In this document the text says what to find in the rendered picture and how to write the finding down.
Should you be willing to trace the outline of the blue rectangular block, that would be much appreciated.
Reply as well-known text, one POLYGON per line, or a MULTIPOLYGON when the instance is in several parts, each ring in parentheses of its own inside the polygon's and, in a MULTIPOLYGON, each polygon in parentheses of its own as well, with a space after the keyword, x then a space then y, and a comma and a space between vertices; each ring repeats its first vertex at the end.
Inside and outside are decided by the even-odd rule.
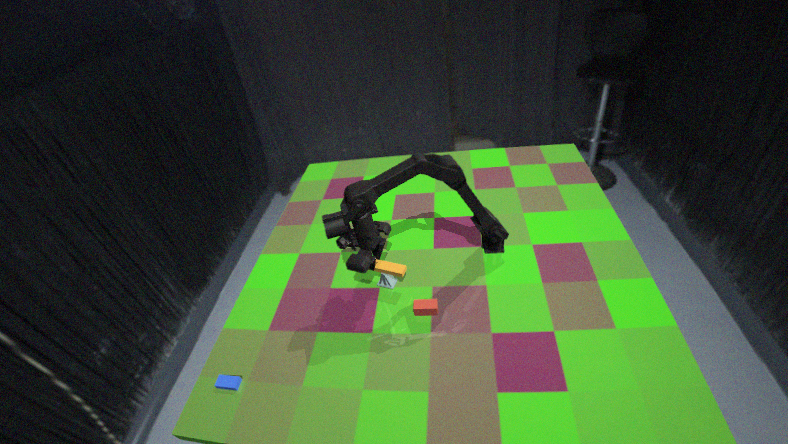
POLYGON ((219 377, 217 378, 216 384, 214 386, 218 389, 238 391, 239 385, 242 382, 242 380, 243 379, 240 376, 226 376, 219 374, 219 377))

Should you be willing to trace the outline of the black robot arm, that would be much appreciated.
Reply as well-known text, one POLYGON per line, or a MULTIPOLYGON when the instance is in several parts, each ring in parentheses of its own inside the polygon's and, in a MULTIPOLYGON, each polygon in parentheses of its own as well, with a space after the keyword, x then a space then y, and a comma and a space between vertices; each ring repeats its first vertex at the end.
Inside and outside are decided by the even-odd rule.
POLYGON ((341 211, 322 215, 327 239, 340 236, 336 240, 339 249, 351 247, 356 251, 357 238, 352 236, 352 233, 355 231, 362 234, 373 229, 372 214, 378 213, 374 204, 377 199, 419 174, 444 181, 459 193, 473 213, 470 219, 482 234, 482 247, 485 254, 505 252, 504 240, 508 238, 509 233, 498 218, 478 200, 454 159, 450 155, 426 155, 419 152, 372 179, 360 180, 348 185, 340 204, 341 211), (349 222, 352 222, 354 229, 351 229, 349 222))

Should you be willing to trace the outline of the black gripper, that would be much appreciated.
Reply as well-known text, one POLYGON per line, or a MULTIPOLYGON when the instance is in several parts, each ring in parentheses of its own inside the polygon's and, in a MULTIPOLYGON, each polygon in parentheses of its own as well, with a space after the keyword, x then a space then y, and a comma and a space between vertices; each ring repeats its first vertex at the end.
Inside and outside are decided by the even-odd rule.
POLYGON ((367 233, 353 231, 352 236, 357 238, 356 247, 360 250, 357 254, 351 254, 346 261, 347 270, 364 274, 368 269, 374 270, 376 259, 380 260, 386 242, 386 239, 380 236, 380 232, 389 235, 391 225, 386 222, 373 222, 373 229, 367 233))

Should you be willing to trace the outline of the yellow rectangular bar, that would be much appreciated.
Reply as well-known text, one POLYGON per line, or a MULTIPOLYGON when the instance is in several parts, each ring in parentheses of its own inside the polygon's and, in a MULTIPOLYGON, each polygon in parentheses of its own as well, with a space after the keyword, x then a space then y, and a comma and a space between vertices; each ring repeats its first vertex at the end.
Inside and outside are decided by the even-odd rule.
POLYGON ((402 277, 404 276, 407 267, 405 265, 396 264, 392 262, 377 260, 375 262, 375 268, 372 271, 385 273, 393 276, 402 277))

